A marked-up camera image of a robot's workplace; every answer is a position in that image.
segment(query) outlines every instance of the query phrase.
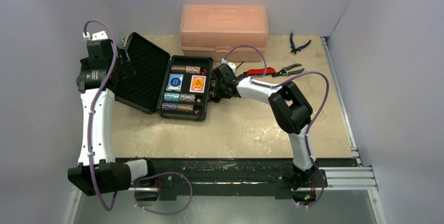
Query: red pliers handle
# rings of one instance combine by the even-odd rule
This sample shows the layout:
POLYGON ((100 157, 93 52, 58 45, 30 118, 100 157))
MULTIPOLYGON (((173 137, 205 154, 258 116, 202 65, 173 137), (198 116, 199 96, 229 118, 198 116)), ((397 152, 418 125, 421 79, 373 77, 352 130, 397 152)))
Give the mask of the red pliers handle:
MULTIPOLYGON (((264 71, 263 68, 262 68, 262 69, 253 69, 253 70, 245 71, 243 74, 244 74, 244 75, 247 75, 247 76, 262 75, 262 74, 263 74, 263 71, 264 71)), ((266 75, 272 75, 272 74, 274 74, 274 73, 276 73, 276 70, 273 69, 273 68, 271 68, 271 67, 268 67, 268 68, 267 68, 267 72, 266 72, 265 74, 266 74, 266 75)))

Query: open case lid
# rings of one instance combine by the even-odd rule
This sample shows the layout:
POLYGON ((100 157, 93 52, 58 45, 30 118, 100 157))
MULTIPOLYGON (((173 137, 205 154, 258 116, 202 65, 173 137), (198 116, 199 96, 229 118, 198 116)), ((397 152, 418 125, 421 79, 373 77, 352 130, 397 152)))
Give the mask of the open case lid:
POLYGON ((170 54, 133 32, 125 49, 136 75, 117 83, 115 100, 144 113, 155 113, 170 54))

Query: pliers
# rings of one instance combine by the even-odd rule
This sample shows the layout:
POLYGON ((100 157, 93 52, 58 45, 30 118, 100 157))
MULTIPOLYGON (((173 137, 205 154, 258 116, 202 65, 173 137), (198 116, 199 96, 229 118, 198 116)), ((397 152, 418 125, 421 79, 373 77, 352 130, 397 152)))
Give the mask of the pliers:
POLYGON ((292 65, 290 65, 290 66, 288 66, 288 67, 284 67, 284 68, 282 68, 280 71, 278 71, 278 72, 272 74, 271 76, 272 76, 272 77, 277 77, 277 76, 290 76, 290 75, 294 75, 294 74, 299 74, 299 73, 301 73, 301 72, 304 71, 304 68, 302 68, 302 69, 300 69, 300 70, 297 70, 297 71, 289 71, 289 70, 291 70, 292 68, 295 68, 295 67, 298 67, 298 66, 302 66, 302 64, 300 64, 300 63, 295 63, 295 64, 292 64, 292 65))
POLYGON ((307 47, 311 42, 312 42, 312 40, 310 39, 310 40, 308 41, 308 43, 306 43, 306 44, 304 44, 304 45, 299 46, 299 47, 296 48, 296 47, 294 46, 294 42, 293 42, 293 33, 291 33, 291 34, 290 34, 290 47, 292 48, 291 53, 296 54, 296 52, 301 51, 302 49, 304 49, 305 47, 307 47))

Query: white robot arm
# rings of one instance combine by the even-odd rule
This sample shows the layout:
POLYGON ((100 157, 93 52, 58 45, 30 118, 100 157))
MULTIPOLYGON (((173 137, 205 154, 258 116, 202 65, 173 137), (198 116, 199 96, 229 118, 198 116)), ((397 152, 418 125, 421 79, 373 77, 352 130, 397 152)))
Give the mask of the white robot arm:
MULTIPOLYGON (((270 87, 273 86, 273 84, 265 82, 260 82, 260 83, 269 85, 270 87)), ((261 101, 269 105, 270 104, 269 98, 271 97, 271 95, 277 93, 282 87, 268 88, 255 85, 251 83, 251 77, 246 77, 239 82, 236 88, 240 97, 252 98, 254 100, 261 101)), ((308 125, 305 125, 301 129, 299 134, 296 134, 294 132, 288 133, 290 144, 293 150, 293 164, 302 171, 308 170, 313 165, 312 161, 309 158, 309 154, 307 152, 307 147, 305 144, 305 129, 307 127, 308 125)), ((310 136, 308 136, 308 144, 309 144, 308 148, 311 150, 312 146, 311 146, 310 136)))
POLYGON ((82 68, 77 77, 77 86, 81 92, 83 106, 83 140, 77 167, 68 169, 68 179, 86 195, 95 195, 90 165, 94 166, 95 180, 101 193, 110 193, 128 189, 134 180, 154 174, 149 159, 134 159, 126 163, 116 163, 111 137, 111 116, 114 102, 114 88, 118 82, 119 67, 128 60, 119 56, 112 71, 111 82, 102 91, 99 87, 108 72, 112 54, 112 44, 106 32, 93 34, 87 42, 89 57, 82 59, 82 68), (92 153, 88 151, 88 123, 90 107, 94 96, 99 92, 91 127, 92 153))
POLYGON ((235 70, 236 66, 225 60, 213 70, 216 80, 214 100, 244 97, 269 104, 277 124, 288 133, 296 183, 298 180, 300 184, 307 181, 317 171, 310 136, 306 134, 313 113, 311 105, 293 82, 283 86, 256 80, 252 82, 249 76, 236 76, 235 70))

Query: marble surface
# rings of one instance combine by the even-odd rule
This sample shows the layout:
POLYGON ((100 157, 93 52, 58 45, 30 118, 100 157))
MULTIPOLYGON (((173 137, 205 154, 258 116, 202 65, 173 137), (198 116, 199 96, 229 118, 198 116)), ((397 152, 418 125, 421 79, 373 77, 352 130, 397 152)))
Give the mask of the marble surface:
MULTIPOLYGON (((170 55, 183 55, 179 35, 149 35, 148 40, 170 55)), ((319 36, 294 36, 296 45, 311 44, 296 55, 290 54, 288 36, 269 36, 265 53, 268 66, 277 71, 293 63, 305 70, 317 70, 329 77, 330 92, 324 110, 311 132, 314 154, 320 158, 349 158, 350 144, 342 119, 328 62, 319 36)), ((262 68, 261 62, 246 62, 237 73, 262 68)), ((260 80, 280 83, 286 77, 266 76, 260 80)), ((316 112, 325 93, 325 82, 317 75, 296 80, 316 112)), ((277 125, 271 108, 247 98, 223 99, 209 103, 202 122, 163 119, 147 115, 119 102, 113 107, 113 146, 116 157, 153 158, 289 158, 288 135, 277 125)))

